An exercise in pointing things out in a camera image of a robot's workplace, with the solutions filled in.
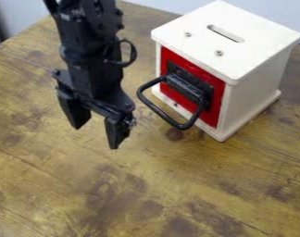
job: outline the wooden tabletop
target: wooden tabletop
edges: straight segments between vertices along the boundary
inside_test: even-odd
[[[75,131],[58,109],[53,21],[0,44],[0,236],[300,236],[300,45],[280,99],[218,143],[137,101],[155,77],[149,31],[176,15],[120,6],[121,36],[139,49],[124,71],[137,126],[116,151],[101,117]]]

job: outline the wood grain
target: wood grain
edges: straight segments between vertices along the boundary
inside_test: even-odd
[[[58,110],[52,20],[0,44],[0,236],[300,236],[300,46],[280,100],[218,143],[137,102],[155,76],[149,31],[176,15],[121,8],[140,52],[124,72],[139,124],[117,151],[100,117],[73,131]]]

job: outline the red panel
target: red panel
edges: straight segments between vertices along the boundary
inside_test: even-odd
[[[180,68],[183,68],[191,75],[199,78],[213,87],[213,95],[208,112],[204,111],[199,117],[209,127],[216,127],[218,118],[220,113],[222,99],[224,93],[224,82],[213,77],[209,73],[197,68],[183,57],[176,55],[167,48],[160,48],[160,76],[165,74],[165,61],[169,60]],[[196,109],[196,105],[185,99],[175,90],[172,90],[167,84],[159,85],[160,92],[167,95],[177,104],[180,104],[191,113]]]

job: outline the robotic arm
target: robotic arm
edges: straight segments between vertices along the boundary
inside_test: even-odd
[[[117,149],[135,125],[133,102],[123,92],[123,68],[136,59],[136,49],[116,32],[124,28],[123,12],[113,0],[42,0],[54,19],[60,56],[65,69],[52,73],[57,81],[61,110],[75,129],[91,118],[104,119],[109,149]],[[129,45],[129,59],[121,60],[121,44]]]

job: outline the coin slot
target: coin slot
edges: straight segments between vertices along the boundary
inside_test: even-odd
[[[244,42],[244,40],[239,36],[236,36],[235,34],[227,32],[226,30],[223,30],[222,28],[219,28],[213,25],[208,25],[207,29],[211,30],[212,32],[218,33],[226,39],[228,39],[230,41],[232,41],[235,43],[243,43]]]

